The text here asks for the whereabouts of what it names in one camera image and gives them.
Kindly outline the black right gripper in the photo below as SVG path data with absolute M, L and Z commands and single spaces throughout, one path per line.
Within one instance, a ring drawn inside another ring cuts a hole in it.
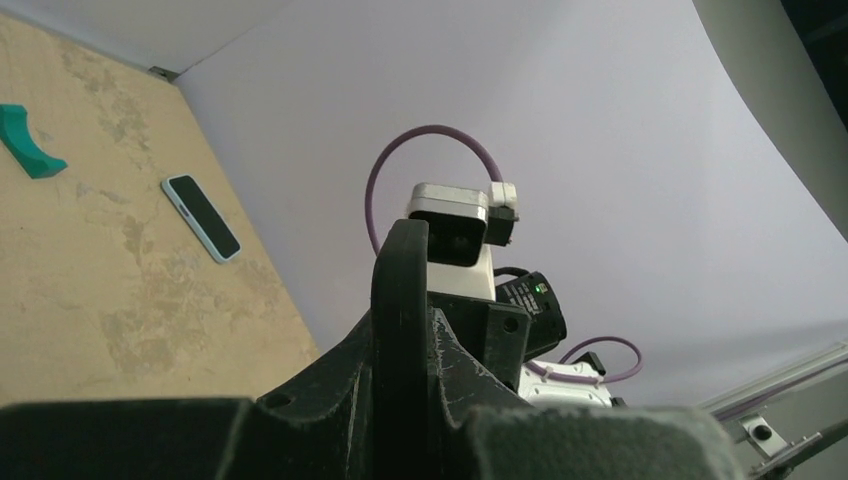
M 459 344 L 511 391 L 517 391 L 525 362 L 530 316 L 522 307 L 436 293 L 440 309 Z

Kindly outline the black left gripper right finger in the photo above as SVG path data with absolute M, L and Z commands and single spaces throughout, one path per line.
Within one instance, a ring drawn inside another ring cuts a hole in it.
M 428 313 L 431 432 L 438 479 L 743 479 L 728 435 L 692 408 L 534 407 Z

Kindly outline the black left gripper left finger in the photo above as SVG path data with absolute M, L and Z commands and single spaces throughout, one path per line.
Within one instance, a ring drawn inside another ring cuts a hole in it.
M 1 411 L 5 479 L 364 479 L 371 323 L 255 400 L 23 403 Z

